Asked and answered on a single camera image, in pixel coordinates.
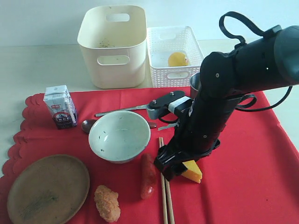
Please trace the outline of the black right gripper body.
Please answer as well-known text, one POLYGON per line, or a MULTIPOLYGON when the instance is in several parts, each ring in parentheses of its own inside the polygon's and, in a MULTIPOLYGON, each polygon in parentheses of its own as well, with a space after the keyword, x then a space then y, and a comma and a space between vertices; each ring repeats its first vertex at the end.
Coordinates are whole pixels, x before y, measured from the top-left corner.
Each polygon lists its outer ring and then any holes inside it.
POLYGON ((241 95, 213 98, 198 93, 190 111, 167 145, 167 160, 187 161, 211 150, 241 95))

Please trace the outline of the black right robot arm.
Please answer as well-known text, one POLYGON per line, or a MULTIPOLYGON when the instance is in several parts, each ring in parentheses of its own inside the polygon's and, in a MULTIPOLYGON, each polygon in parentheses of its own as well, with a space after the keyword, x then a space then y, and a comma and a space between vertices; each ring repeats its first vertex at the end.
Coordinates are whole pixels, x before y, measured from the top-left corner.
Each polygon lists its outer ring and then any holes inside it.
POLYGON ((197 96, 167 105, 178 126, 154 165, 167 180, 181 175, 184 162, 209 156, 219 146, 220 133, 246 94, 298 83, 298 26, 276 26, 230 53, 212 52, 201 64, 197 96))

